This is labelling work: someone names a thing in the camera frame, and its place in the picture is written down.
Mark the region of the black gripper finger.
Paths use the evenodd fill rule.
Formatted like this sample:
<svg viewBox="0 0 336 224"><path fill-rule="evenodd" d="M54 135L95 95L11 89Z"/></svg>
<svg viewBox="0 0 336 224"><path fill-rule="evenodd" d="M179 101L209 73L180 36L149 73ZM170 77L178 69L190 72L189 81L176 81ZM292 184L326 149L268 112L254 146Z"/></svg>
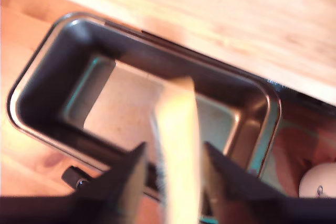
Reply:
<svg viewBox="0 0 336 224"><path fill-rule="evenodd" d="M287 223L284 196L203 144L204 190L218 223Z"/></svg>
<svg viewBox="0 0 336 224"><path fill-rule="evenodd" d="M70 223L134 223L147 174L147 146L139 144L73 196Z"/></svg>

